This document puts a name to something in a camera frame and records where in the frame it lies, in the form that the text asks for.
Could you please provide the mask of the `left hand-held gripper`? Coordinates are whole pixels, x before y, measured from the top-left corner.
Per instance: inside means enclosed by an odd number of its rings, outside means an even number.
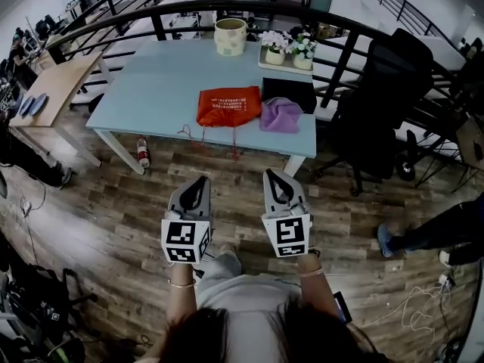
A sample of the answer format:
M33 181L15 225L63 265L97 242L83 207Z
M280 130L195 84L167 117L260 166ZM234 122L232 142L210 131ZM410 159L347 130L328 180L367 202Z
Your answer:
M193 178L178 187L169 199L161 222L161 244L171 263L198 264L210 242L211 181Z

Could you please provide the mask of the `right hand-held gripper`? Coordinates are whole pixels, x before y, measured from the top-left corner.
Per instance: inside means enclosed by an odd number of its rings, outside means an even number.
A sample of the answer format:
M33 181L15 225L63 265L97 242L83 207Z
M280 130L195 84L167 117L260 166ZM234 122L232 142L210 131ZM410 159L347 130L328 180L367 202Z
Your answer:
M262 223L275 255L285 258L308 254L312 217L302 185L279 169L265 170L262 181L266 211ZM280 205L293 207L278 212Z

